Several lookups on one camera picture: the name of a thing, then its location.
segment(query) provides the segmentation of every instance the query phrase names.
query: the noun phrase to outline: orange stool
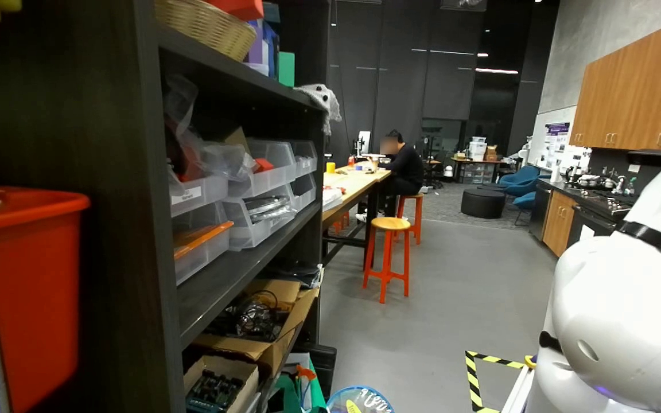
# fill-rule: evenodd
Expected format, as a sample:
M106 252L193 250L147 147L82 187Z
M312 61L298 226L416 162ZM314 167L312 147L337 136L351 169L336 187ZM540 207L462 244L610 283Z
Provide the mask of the orange stool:
M403 218L405 215L405 202L407 199L414 199L416 198L416 222L412 226L416 241L420 244L422 241L422 194L412 194L412 198L399 198L398 202L398 215Z
M375 268L377 230L385 231L383 233L382 268ZM369 278L378 278L378 283L382 283L378 303L385 303L385 290L392 280L403 280L405 283L405 296L409 296L409 230L412 230L412 222L407 218L378 215L372 221L372 233L368 241L368 262L362 265L362 287L369 284ZM405 236L405 271L403 273L392 273L392 250L395 250L395 236L398 233Z

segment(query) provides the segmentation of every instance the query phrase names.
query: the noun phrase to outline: kitchen counter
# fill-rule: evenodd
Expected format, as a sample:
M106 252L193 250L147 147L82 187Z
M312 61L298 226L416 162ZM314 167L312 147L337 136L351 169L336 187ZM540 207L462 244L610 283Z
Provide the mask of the kitchen counter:
M564 181L540 181L547 187L554 187L568 198L571 198L582 209L587 209L591 214L598 214L610 222L622 221L632 205L637 202L634 194L613 194L610 191L591 191L591 187L578 187L570 185Z

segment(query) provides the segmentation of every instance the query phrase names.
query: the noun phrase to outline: long table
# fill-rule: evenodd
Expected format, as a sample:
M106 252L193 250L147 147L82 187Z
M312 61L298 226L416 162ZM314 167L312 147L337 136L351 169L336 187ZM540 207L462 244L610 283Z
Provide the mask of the long table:
M333 218L336 218L337 214L349 214L349 209L351 209L354 205L359 205L361 198L366 198L366 194L377 198L377 194L378 194L378 191L377 191L378 184L382 184L383 178L389 178L389 176L390 176L390 172L383 169L383 167L378 167L375 174L359 172L359 169L354 169L354 167L342 167L342 169L337 169L337 172L333 172L333 174L328 174L328 172L323 174L323 185L326 185L326 187L344 187L342 199L339 199L336 207L323 209L323 218L322 218L322 221L323 221L323 263L328 263L328 262L339 252L339 248L344 248L344 245L357 245L357 248L366 248L366 245L368 245L372 218L377 215L377 205L378 205L378 202L369 202L369 207L368 207L368 222L366 222L366 225L357 225L357 226L351 230L351 233L346 233L346 236L330 236L330 233L328 233L328 226L330 226L330 222L333 222Z

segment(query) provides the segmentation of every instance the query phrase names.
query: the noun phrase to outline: plastic drawer organizer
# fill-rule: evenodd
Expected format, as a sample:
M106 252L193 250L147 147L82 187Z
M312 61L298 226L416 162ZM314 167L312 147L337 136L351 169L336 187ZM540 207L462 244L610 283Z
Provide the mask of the plastic drawer organizer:
M292 143L292 148L295 148L296 176L312 174L316 169L316 154L312 143L298 140Z
M295 151L289 143L250 140L248 151L252 158L271 161L273 169L248 174L243 178L230 178L230 198L257 198L296 178Z
M226 176L214 174L198 181L176 181L175 174L171 176L171 215L181 215L195 210L199 207L220 202L230 193L230 184Z
M230 248L232 221L226 221L224 205L206 205L173 221L175 278L186 283Z
M292 210L298 214L304 209L307 209L307 205L314 202L314 176L312 174L306 174L306 176L298 176L295 184L292 184Z
M289 185L281 185L260 198L224 202L227 218L235 221L230 250L255 248L292 222L292 199Z

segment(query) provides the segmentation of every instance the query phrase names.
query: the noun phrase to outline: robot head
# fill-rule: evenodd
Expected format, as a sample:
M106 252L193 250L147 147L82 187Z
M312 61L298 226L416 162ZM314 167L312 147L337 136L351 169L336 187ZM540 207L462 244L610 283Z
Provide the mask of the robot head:
M591 387L661 410L661 174L626 222L639 230L586 239L559 262L554 332Z

